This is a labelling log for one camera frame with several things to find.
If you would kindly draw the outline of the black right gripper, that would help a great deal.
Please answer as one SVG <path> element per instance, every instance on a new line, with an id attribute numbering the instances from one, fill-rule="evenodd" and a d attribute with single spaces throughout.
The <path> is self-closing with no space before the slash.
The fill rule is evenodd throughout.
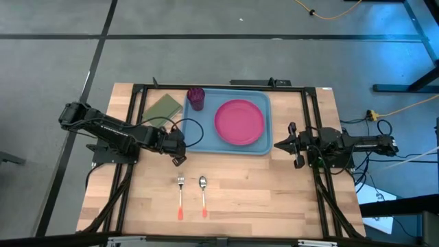
<path id="1" fill-rule="evenodd" d="M 305 166 L 305 158 L 301 154 L 302 151 L 306 151 L 307 157 L 311 159 L 311 161 L 308 162 L 308 166 L 318 167 L 318 153 L 315 148 L 316 141 L 313 136 L 314 130 L 317 130 L 317 128 L 306 126 L 305 131 L 297 132 L 296 124 L 290 122 L 288 125 L 288 133 L 290 137 L 275 143 L 274 147 L 293 154 L 296 157 L 296 160 L 294 161 L 294 167 L 296 169 Z"/>

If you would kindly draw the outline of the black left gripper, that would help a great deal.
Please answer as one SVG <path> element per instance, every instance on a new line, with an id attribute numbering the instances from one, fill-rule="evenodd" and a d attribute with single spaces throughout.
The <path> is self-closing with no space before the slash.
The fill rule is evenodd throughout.
<path id="1" fill-rule="evenodd" d="M 172 157 L 172 163 L 179 167 L 182 165 L 187 157 L 186 157 L 186 143 L 185 143 L 185 135 L 182 131 L 173 127 L 169 132 L 166 131 L 165 127 L 160 127 L 165 134 L 165 137 L 161 144 L 160 153 L 168 154 Z"/>

